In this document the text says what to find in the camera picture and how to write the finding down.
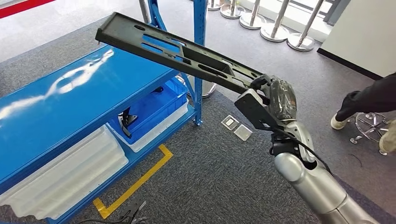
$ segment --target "blue storage bin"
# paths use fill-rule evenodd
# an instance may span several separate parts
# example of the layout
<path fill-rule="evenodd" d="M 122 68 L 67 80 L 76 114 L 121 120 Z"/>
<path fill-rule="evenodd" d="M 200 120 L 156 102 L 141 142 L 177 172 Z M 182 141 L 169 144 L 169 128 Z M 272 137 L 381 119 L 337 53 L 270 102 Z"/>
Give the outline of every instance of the blue storage bin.
<path fill-rule="evenodd" d="M 129 114 L 138 116 L 137 120 L 128 127 L 128 131 L 132 134 L 131 138 L 122 131 L 118 117 L 108 122 L 117 136 L 122 137 L 129 145 L 187 103 L 187 88 L 177 78 L 172 78 L 161 86 L 162 92 L 152 92 L 131 105 Z"/>

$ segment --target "red stripe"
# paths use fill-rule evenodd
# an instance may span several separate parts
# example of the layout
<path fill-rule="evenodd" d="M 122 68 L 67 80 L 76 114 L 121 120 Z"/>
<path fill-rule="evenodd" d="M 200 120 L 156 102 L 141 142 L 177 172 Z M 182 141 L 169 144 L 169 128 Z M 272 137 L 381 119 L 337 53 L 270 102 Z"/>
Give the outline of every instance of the red stripe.
<path fill-rule="evenodd" d="M 54 0 L 27 0 L 12 6 L 8 6 L 6 8 L 2 8 L 0 9 L 0 19 L 18 12 L 28 10 L 30 8 L 34 8 L 36 6 L 43 5 L 50 1 Z"/>

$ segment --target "plastic storage box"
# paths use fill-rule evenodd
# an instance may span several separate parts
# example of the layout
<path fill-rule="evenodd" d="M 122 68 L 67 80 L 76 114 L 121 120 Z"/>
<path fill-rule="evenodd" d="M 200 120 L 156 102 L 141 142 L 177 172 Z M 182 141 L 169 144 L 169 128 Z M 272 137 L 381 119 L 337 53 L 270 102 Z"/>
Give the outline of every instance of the plastic storage box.
<path fill-rule="evenodd" d="M 188 111 L 187 88 L 177 78 L 172 78 L 162 87 L 162 92 L 152 92 L 131 105 L 129 114 L 138 116 L 128 127 L 131 138 L 122 131 L 119 117 L 108 122 L 115 135 L 134 152 L 139 152 Z"/>
<path fill-rule="evenodd" d="M 16 216 L 57 219 L 128 163 L 102 126 L 0 195 Z"/>

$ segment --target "silver stanchion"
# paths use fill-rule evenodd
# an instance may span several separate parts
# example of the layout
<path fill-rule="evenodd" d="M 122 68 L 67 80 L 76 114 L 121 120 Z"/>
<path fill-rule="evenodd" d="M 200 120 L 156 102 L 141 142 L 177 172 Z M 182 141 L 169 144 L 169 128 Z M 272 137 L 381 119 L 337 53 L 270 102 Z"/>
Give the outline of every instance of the silver stanchion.
<path fill-rule="evenodd" d="M 245 8 L 236 4 L 237 0 L 231 0 L 231 4 L 225 4 L 220 9 L 220 13 L 227 19 L 238 19 L 244 12 Z"/>
<path fill-rule="evenodd" d="M 289 36 L 289 31 L 286 27 L 282 26 L 282 20 L 284 17 L 284 13 L 286 12 L 287 5 L 289 4 L 290 0 L 283 0 L 281 10 L 279 10 L 279 14 L 273 22 L 266 22 L 260 30 L 260 35 L 272 42 L 283 42 Z"/>
<path fill-rule="evenodd" d="M 251 13 L 245 13 L 239 18 L 239 24 L 246 29 L 260 29 L 266 22 L 264 17 L 258 14 L 260 8 L 260 0 L 256 0 Z"/>
<path fill-rule="evenodd" d="M 316 14 L 318 14 L 319 12 L 320 6 L 322 6 L 323 1 L 324 0 L 319 0 L 316 4 L 311 14 L 311 17 L 308 20 L 307 25 L 305 26 L 304 32 L 302 34 L 294 33 L 289 35 L 289 37 L 287 38 L 287 45 L 289 47 L 298 51 L 310 51 L 314 48 L 315 40 L 312 37 L 307 36 L 307 34 L 309 29 L 311 28 L 313 20 L 316 17 Z"/>
<path fill-rule="evenodd" d="M 209 0 L 208 10 L 217 11 L 224 5 L 224 0 Z"/>
<path fill-rule="evenodd" d="M 139 0 L 139 4 L 140 4 L 141 14 L 143 16 L 143 21 L 145 23 L 151 23 L 151 19 L 149 16 L 149 10 L 148 10 L 145 0 Z"/>
<path fill-rule="evenodd" d="M 190 82 L 192 89 L 195 91 L 195 77 L 192 75 L 187 75 L 188 81 Z M 211 96 L 216 90 L 216 83 L 211 83 L 205 80 L 202 80 L 202 98 L 206 98 Z"/>

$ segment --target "stanchion post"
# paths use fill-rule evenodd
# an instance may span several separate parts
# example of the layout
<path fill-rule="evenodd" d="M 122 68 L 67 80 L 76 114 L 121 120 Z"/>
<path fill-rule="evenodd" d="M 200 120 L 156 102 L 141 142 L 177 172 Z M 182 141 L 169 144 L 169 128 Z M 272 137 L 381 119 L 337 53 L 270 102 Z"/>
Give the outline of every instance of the stanchion post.
<path fill-rule="evenodd" d="M 150 16 L 149 16 L 149 10 L 147 8 L 146 1 L 145 0 L 139 0 L 139 4 L 140 4 L 141 14 L 143 16 L 143 21 L 145 23 L 151 23 Z"/>
<path fill-rule="evenodd" d="M 308 35 L 308 31 L 312 26 L 313 21 L 315 20 L 316 15 L 320 10 L 320 7 L 322 6 L 323 1 L 324 0 L 318 0 L 318 3 L 313 9 L 313 12 L 308 20 L 307 25 L 305 26 L 303 33 L 302 34 L 294 33 L 289 35 L 289 37 L 287 38 L 287 45 L 289 47 L 298 51 L 310 51 L 315 47 L 315 40 L 307 35 Z"/>
<path fill-rule="evenodd" d="M 245 13 L 239 18 L 239 24 L 246 29 L 260 29 L 266 20 L 258 14 L 260 9 L 260 0 L 256 0 L 251 13 Z"/>
<path fill-rule="evenodd" d="M 231 4 L 225 4 L 220 9 L 220 14 L 227 19 L 238 19 L 245 13 L 245 8 L 236 4 L 237 0 L 231 0 Z"/>
<path fill-rule="evenodd" d="M 289 31 L 286 27 L 281 26 L 281 24 L 289 2 L 290 0 L 283 0 L 281 9 L 279 10 L 279 14 L 275 20 L 275 23 L 266 22 L 261 27 L 260 35 L 264 39 L 271 42 L 283 42 L 288 38 Z"/>
<path fill-rule="evenodd" d="M 209 0 L 208 10 L 217 11 L 224 5 L 224 0 Z"/>

